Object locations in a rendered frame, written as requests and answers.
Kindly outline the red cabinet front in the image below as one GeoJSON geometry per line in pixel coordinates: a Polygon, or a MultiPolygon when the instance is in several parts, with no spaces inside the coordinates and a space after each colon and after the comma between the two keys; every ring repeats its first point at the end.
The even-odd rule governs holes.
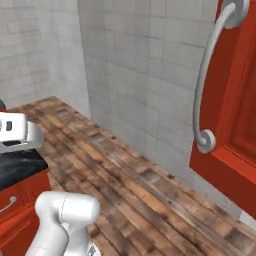
{"type": "Polygon", "coordinates": [[[32,212],[19,214],[0,224],[0,256],[25,256],[38,225],[32,212]]]}

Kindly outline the red drawer front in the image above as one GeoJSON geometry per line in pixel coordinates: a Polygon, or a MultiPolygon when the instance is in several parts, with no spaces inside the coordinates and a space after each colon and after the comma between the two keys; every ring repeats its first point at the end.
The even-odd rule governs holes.
{"type": "Polygon", "coordinates": [[[0,191],[0,209],[10,203],[12,196],[17,197],[17,201],[10,208],[0,213],[0,224],[19,214],[32,212],[35,215],[34,205],[37,197],[42,192],[49,191],[50,189],[47,171],[43,170],[0,191]]]}

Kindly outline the red cabinet door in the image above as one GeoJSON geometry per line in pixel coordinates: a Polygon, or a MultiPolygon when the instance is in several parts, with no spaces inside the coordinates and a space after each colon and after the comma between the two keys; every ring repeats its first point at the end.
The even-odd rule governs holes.
{"type": "Polygon", "coordinates": [[[216,138],[189,167],[256,219],[256,0],[239,27],[223,29],[204,84],[200,129],[216,138]]]}

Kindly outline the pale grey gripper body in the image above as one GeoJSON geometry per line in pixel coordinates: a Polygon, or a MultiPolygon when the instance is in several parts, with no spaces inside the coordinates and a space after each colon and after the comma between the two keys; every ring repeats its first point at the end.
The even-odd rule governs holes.
{"type": "Polygon", "coordinates": [[[0,130],[0,154],[40,148],[43,141],[42,131],[33,122],[12,122],[0,130]]]}

